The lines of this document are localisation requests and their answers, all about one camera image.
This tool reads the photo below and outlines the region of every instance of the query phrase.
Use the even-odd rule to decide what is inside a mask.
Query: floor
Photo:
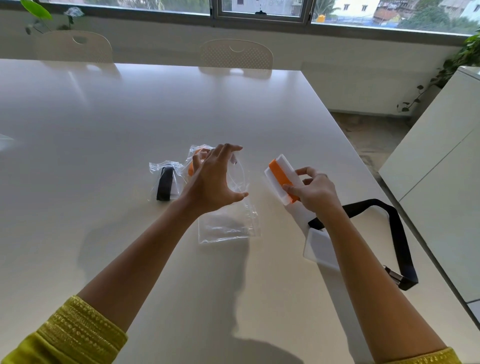
[[[377,181],[378,170],[400,144],[410,127],[405,119],[332,112],[363,163]]]

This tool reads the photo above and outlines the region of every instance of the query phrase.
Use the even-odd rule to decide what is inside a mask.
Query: person
[[[127,341],[125,332],[188,227],[202,214],[248,195],[230,190],[226,180],[231,153],[241,149],[220,144],[196,154],[194,174],[178,200],[2,363],[113,362]],[[296,172],[308,175],[305,185],[283,188],[324,223],[375,362],[460,363],[385,272],[350,222],[328,177],[311,167]]]

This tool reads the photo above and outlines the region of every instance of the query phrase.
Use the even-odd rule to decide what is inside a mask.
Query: yellow-green sleeve
[[[113,362],[126,342],[122,330],[73,296],[2,364],[107,364]]]
[[[417,356],[415,358],[399,360],[388,364],[462,364],[452,348],[446,348],[439,352]]]

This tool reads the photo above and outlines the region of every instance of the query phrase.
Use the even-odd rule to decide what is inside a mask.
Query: white chair
[[[249,40],[214,39],[200,47],[204,67],[255,68],[271,70],[273,54],[262,44]]]
[[[36,37],[41,61],[113,63],[109,41],[100,34],[80,30],[56,30]]]

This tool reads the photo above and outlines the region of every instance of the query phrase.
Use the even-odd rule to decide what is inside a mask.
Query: embroidered sleeve cuff
[[[439,352],[417,356],[415,358],[399,360],[388,364],[462,364],[452,348],[446,348]]]
[[[79,363],[111,363],[127,342],[122,330],[77,296],[70,297],[37,332]]]

